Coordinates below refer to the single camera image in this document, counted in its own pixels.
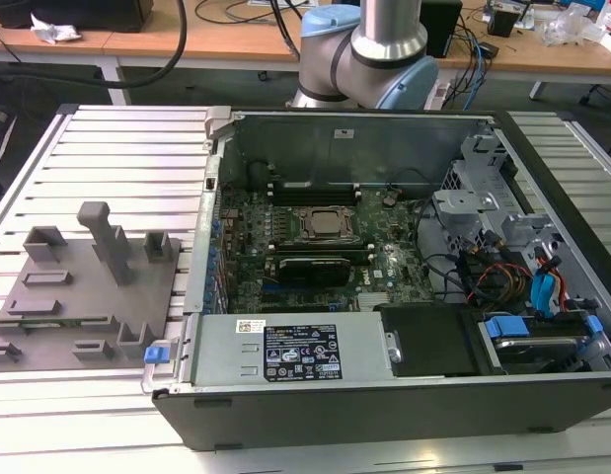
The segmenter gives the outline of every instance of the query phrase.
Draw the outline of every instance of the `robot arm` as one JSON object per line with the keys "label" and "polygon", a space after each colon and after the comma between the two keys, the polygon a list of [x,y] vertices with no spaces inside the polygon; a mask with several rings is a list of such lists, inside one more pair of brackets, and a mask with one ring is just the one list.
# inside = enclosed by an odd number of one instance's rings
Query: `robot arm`
{"label": "robot arm", "polygon": [[438,67],[425,56],[420,0],[362,0],[329,5],[303,17],[301,108],[420,109]]}

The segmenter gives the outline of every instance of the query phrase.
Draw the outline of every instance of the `blue clip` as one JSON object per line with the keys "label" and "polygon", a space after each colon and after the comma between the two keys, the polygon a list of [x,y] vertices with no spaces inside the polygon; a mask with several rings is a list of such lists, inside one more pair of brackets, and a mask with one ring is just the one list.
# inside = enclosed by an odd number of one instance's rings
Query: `blue clip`
{"label": "blue clip", "polygon": [[145,363],[167,363],[169,362],[169,348],[162,346],[150,346],[145,350]]}
{"label": "blue clip", "polygon": [[529,329],[526,327],[522,316],[494,316],[485,322],[485,327],[492,339],[526,337],[529,335]]}
{"label": "blue clip", "polygon": [[585,318],[585,322],[590,328],[590,331],[592,331],[593,335],[603,332],[603,325],[601,324],[601,321],[599,321],[599,318],[597,318],[596,316],[593,316],[591,314],[588,315]]}
{"label": "blue clip", "polygon": [[549,274],[535,274],[531,283],[531,304],[547,319],[553,318],[551,298],[555,291],[555,279]]}

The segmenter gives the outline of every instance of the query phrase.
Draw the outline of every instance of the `blue cable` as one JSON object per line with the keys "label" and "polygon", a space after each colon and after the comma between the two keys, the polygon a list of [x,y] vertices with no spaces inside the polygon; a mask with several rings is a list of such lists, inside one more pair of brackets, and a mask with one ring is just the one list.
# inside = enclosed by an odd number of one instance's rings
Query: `blue cable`
{"label": "blue cable", "polygon": [[472,37],[472,41],[474,42],[474,46],[476,47],[476,52],[479,56],[479,67],[476,69],[476,80],[474,81],[474,86],[472,87],[472,91],[470,92],[470,95],[467,98],[467,102],[465,103],[465,106],[463,106],[463,110],[467,111],[468,107],[470,107],[470,105],[472,104],[472,101],[474,101],[474,98],[476,97],[476,93],[479,91],[479,88],[481,87],[481,83],[483,82],[483,52],[481,51],[481,47],[479,46],[479,42],[476,41],[475,38]]}

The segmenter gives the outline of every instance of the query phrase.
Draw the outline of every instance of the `motherboard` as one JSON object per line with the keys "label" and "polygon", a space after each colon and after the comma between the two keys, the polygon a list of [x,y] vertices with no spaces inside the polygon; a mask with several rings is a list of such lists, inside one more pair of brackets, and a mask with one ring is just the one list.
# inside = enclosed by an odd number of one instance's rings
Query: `motherboard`
{"label": "motherboard", "polygon": [[416,203],[386,188],[349,192],[351,199],[312,198],[225,187],[224,312],[371,311],[432,301],[412,239]]}

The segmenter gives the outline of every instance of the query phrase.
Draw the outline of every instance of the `circuit board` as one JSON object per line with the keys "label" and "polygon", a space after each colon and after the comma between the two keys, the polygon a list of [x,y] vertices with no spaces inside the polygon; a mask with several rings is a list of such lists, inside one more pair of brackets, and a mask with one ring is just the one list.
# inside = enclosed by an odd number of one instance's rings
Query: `circuit board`
{"label": "circuit board", "polygon": [[[313,208],[273,205],[257,193],[224,192],[221,216],[229,232],[225,244],[225,267],[230,274],[228,312],[370,311],[386,302],[432,301],[429,279],[410,239],[413,202],[386,206],[383,199],[388,193],[365,189],[356,206]],[[344,224],[334,231],[339,236],[343,233],[345,242],[368,239],[369,262],[352,265],[348,282],[340,287],[282,286],[274,273],[268,273],[268,248],[278,233],[290,243],[302,240],[302,234],[306,237],[304,216],[312,217],[307,220],[312,227],[325,229],[330,224],[333,227],[333,221],[323,218],[329,212],[327,209],[333,212],[337,209],[343,217]]]}

